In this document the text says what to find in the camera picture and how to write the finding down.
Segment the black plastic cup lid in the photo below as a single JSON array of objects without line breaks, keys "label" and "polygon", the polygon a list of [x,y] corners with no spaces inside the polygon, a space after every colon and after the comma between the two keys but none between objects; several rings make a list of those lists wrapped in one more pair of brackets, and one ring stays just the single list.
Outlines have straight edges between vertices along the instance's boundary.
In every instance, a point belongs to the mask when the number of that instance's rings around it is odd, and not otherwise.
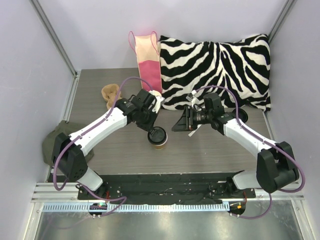
[{"label": "black plastic cup lid", "polygon": [[165,141],[168,139],[166,131],[162,128],[159,127],[159,132],[157,135],[153,136],[147,136],[148,141],[154,141],[154,142],[160,142],[160,141]]}]

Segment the single brown paper cup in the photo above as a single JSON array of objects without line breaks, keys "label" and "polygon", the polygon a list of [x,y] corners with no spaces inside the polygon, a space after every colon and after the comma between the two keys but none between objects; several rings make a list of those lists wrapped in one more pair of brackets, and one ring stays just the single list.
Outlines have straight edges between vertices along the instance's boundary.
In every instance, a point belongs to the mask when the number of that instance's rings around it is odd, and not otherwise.
[{"label": "single brown paper cup", "polygon": [[155,141],[149,141],[149,143],[151,144],[151,146],[153,148],[155,148],[156,150],[161,150],[165,147],[167,140],[162,140],[159,142],[155,142]]}]

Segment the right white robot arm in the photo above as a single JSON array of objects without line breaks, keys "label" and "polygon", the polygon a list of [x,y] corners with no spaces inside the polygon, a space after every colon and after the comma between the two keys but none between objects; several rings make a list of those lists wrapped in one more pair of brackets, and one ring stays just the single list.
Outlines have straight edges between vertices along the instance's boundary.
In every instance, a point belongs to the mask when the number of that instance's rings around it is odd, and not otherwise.
[{"label": "right white robot arm", "polygon": [[208,93],[204,96],[204,107],[196,104],[185,106],[171,130],[191,132],[201,125],[210,125],[256,158],[255,171],[242,170],[226,184],[225,190],[230,197],[236,198],[249,188],[261,188],[267,193],[273,193],[297,181],[300,174],[292,162],[294,155],[291,146],[285,141],[277,143],[252,130],[236,118],[236,112],[226,112],[218,94]]}]

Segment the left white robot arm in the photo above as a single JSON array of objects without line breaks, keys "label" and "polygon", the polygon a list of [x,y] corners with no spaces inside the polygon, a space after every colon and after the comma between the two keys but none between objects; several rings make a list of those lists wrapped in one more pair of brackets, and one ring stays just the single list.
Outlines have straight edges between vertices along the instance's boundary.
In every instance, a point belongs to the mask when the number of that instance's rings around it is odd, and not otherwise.
[{"label": "left white robot arm", "polygon": [[69,181],[86,186],[93,198],[102,199],[107,188],[102,178],[88,167],[86,156],[102,140],[130,123],[153,134],[163,101],[159,92],[142,89],[129,99],[118,99],[105,114],[84,128],[69,135],[60,133],[52,153],[54,170],[60,170]]}]

